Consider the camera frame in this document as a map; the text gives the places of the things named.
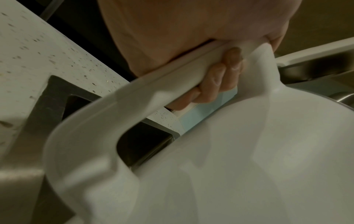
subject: white plastic jug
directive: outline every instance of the white plastic jug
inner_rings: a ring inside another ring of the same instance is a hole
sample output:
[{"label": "white plastic jug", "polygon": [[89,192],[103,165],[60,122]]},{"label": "white plastic jug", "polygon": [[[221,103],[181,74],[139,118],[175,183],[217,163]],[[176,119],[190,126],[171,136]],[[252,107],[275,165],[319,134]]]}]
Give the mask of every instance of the white plastic jug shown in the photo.
[{"label": "white plastic jug", "polygon": [[[126,130],[246,58],[238,94],[134,173]],[[354,112],[280,82],[270,45],[212,42],[78,111],[48,139],[47,178],[88,224],[354,223]]]}]

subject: kitchen counter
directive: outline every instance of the kitchen counter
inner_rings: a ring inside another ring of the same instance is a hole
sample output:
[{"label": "kitchen counter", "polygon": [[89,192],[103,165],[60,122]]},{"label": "kitchen counter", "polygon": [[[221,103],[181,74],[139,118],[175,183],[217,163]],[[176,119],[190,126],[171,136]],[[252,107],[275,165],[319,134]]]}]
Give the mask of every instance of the kitchen counter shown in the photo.
[{"label": "kitchen counter", "polygon": [[[128,81],[15,0],[0,1],[0,157],[16,138],[51,75],[106,96]],[[148,117],[179,134],[162,108]]]}]

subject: stainless steel sink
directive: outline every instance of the stainless steel sink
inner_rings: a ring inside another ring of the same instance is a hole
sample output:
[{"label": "stainless steel sink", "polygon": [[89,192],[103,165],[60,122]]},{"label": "stainless steel sink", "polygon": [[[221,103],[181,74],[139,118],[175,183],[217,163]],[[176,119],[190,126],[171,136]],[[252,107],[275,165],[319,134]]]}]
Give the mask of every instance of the stainless steel sink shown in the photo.
[{"label": "stainless steel sink", "polygon": [[[10,152],[0,163],[0,223],[63,224],[74,216],[49,186],[42,149],[51,131],[99,96],[51,76]],[[179,134],[149,119],[126,132],[117,153],[134,170]]]}]

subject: plastic handle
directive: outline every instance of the plastic handle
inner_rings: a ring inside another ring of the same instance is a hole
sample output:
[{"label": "plastic handle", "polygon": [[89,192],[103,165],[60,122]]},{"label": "plastic handle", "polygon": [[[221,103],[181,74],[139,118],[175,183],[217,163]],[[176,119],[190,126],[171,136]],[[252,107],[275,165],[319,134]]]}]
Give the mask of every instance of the plastic handle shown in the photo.
[{"label": "plastic handle", "polygon": [[279,74],[273,74],[273,52],[265,40],[241,44],[215,41],[135,80],[78,111],[48,138],[44,168],[62,200],[92,223],[125,223],[135,205],[139,179],[116,153],[119,137],[199,84],[207,69],[235,46],[243,50],[247,66],[258,64],[269,74],[267,78],[257,74],[243,77],[240,97],[280,85]]}]

